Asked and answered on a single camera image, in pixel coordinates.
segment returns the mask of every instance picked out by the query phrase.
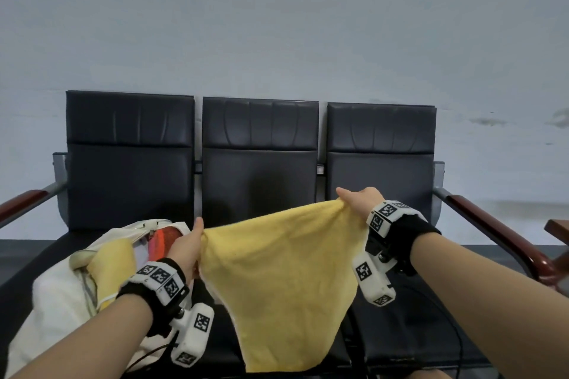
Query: gray wall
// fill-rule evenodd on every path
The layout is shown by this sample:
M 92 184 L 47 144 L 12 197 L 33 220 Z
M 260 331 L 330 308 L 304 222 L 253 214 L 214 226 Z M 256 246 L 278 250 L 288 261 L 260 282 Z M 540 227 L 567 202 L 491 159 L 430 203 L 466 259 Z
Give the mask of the gray wall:
M 0 0 L 0 202 L 53 180 L 66 89 L 431 104 L 446 187 L 569 217 L 569 0 Z M 445 234 L 487 243 L 446 208 Z M 50 201 L 0 238 L 65 231 Z

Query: wooden armrest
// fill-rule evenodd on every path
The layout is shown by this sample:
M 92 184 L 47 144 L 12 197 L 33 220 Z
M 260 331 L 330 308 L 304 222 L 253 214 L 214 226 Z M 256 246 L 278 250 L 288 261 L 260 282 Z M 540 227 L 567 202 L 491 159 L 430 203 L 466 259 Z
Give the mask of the wooden armrest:
M 544 229 L 559 241 L 569 245 L 569 220 L 550 219 Z
M 528 240 L 461 195 L 444 198 L 453 210 L 507 250 L 533 279 L 554 288 L 564 277 L 553 262 Z
M 20 211 L 25 210 L 37 201 L 45 198 L 48 194 L 49 192 L 45 190 L 28 190 L 27 192 L 14 196 L 12 199 L 0 204 L 0 222 L 16 215 Z

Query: yellow towel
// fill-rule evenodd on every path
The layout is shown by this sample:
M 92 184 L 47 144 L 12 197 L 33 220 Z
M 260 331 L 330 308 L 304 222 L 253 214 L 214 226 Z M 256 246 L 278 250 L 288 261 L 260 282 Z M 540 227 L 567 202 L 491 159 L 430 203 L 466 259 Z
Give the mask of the yellow towel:
M 97 285 L 98 311 L 102 311 L 114 301 L 121 284 L 137 271 L 132 241 L 117 239 L 104 243 L 87 265 L 87 271 Z
M 341 200 L 208 228 L 200 275 L 235 325 L 248 373 L 322 362 L 356 295 L 367 226 Z

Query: leather seat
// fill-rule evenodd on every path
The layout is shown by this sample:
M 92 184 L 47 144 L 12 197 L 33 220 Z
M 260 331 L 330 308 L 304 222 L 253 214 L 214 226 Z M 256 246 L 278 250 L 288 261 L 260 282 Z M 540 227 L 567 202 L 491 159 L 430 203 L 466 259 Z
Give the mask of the leather seat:
M 203 217 L 206 227 L 234 223 L 315 201 L 318 103 L 205 97 L 203 99 Z M 196 281 L 194 302 L 213 302 Z M 245 372 L 231 318 L 215 305 L 215 320 L 193 375 Z M 349 369 L 340 333 L 310 372 Z
M 431 217 L 436 108 L 328 104 L 327 198 L 338 186 L 374 186 Z M 372 253 L 373 246 L 368 244 Z M 349 311 L 372 373 L 489 363 L 419 277 L 388 273 L 393 303 L 375 307 L 358 292 Z
M 0 288 L 0 377 L 32 283 L 110 228 L 194 217 L 194 98 L 67 92 L 69 232 Z

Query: black cable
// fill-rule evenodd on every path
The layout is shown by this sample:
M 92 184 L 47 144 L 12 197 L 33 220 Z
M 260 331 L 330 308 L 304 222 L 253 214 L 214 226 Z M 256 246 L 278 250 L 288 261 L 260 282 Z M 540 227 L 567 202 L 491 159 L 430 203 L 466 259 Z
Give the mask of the black cable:
M 154 352 L 158 352 L 160 349 L 165 349 L 165 348 L 167 348 L 167 347 L 168 347 L 168 345 L 167 345 L 167 344 L 164 344 L 164 345 L 162 345 L 162 346 L 159 346 L 159 347 L 157 347 L 157 348 L 152 349 L 152 351 L 147 352 L 146 354 L 144 354 L 143 356 L 141 356 L 138 360 L 134 361 L 130 366 L 128 366 L 128 367 L 126 368 L 126 370 L 125 370 L 124 372 L 125 372 L 125 373 L 128 373 L 128 371 L 129 371 L 132 367 L 134 367 L 135 365 L 137 365 L 137 364 L 138 364 L 139 362 L 141 362 L 144 358 L 146 358 L 146 357 L 149 356 L 149 355 L 152 355 Z
M 463 357 L 464 357 L 464 348 L 463 348 L 463 341 L 462 338 L 460 337 L 460 333 L 458 328 L 452 323 L 452 319 L 450 317 L 450 315 L 445 312 L 445 310 L 440 307 L 437 303 L 435 303 L 431 297 L 429 297 L 427 294 L 424 294 L 423 292 L 419 291 L 417 288 L 414 288 L 412 286 L 408 286 L 408 285 L 401 285 L 401 288 L 408 288 L 411 289 L 412 291 L 415 291 L 417 294 L 420 294 L 421 296 L 425 297 L 426 299 L 428 299 L 437 309 L 439 309 L 439 311 L 445 316 L 445 318 L 447 318 L 448 323 L 452 326 L 452 329 L 455 330 L 456 333 L 456 337 L 459 339 L 459 345 L 460 345 L 460 352 L 459 352 L 459 364 L 456 367 L 456 379 L 459 379 L 460 376 L 460 369 L 462 368 L 462 362 L 463 362 Z

